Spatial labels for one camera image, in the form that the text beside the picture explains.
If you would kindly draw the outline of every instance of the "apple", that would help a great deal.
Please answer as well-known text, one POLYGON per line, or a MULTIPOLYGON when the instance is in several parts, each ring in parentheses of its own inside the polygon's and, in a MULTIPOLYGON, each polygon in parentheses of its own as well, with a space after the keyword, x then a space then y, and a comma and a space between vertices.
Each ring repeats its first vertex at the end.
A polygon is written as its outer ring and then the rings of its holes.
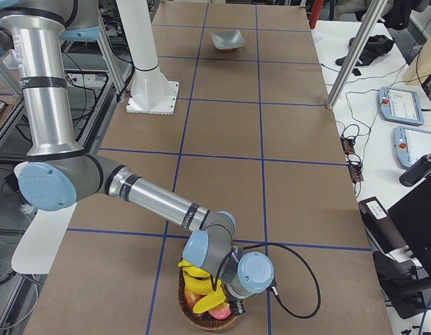
POLYGON ((190 291, 187 286, 184 287, 184 298, 186 298, 187 306, 189 307, 189 310, 191 311, 195 304, 203 298, 202 295, 197 295, 190 291))
POLYGON ((222 302, 220 305, 209 310, 209 314, 217 320, 224 320, 231 313, 231 307, 226 302, 222 302))

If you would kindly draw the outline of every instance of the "screen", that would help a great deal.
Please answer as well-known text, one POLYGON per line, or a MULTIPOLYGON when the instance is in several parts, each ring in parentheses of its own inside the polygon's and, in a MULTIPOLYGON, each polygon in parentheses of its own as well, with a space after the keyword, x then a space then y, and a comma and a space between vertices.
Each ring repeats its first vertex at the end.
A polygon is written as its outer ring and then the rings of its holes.
POLYGON ((431 152, 431 134, 405 129, 409 161, 414 163, 431 152))
POLYGON ((390 113, 394 117, 419 120, 413 93, 390 89, 388 95, 390 100, 390 113))

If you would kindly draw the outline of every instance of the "black bag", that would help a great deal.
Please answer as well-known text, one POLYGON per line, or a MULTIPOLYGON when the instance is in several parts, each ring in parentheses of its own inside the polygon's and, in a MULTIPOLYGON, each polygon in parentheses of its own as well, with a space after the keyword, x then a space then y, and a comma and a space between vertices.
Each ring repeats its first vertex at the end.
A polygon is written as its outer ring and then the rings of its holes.
MULTIPOLYGON (((349 41, 349 47, 355 38, 351 38, 349 41)), ((387 54, 394 46, 394 40, 389 39, 384 35, 370 36, 364 46, 363 52, 361 52, 359 60, 356 62, 356 66, 367 66, 370 65, 378 56, 387 54)), ((344 63, 346 57, 342 57, 336 60, 336 65, 341 66, 344 63)))

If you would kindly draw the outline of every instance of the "bowl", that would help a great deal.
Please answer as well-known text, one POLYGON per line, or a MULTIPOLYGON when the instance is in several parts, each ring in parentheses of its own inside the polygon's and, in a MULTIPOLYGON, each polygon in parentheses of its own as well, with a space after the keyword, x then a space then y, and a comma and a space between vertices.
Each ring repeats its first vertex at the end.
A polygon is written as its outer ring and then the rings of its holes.
POLYGON ((243 47, 245 44, 242 33, 238 29, 223 33, 210 33, 210 37, 212 37, 212 42, 218 50, 232 51, 243 47))

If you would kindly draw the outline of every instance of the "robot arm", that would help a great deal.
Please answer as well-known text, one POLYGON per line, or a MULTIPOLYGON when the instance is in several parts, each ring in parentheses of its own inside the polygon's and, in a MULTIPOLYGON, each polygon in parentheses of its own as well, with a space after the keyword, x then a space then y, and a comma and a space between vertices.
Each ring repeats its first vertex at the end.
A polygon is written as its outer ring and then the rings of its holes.
POLYGON ((261 253, 234 246, 235 220, 152 184, 110 159, 85 154, 75 141, 59 37, 98 26, 97 0, 0 0, 0 18, 13 35, 33 147, 19 176, 34 206, 55 211, 95 193, 145 207, 192 231, 183 258, 218 275, 232 302, 269 287, 274 270, 261 253))

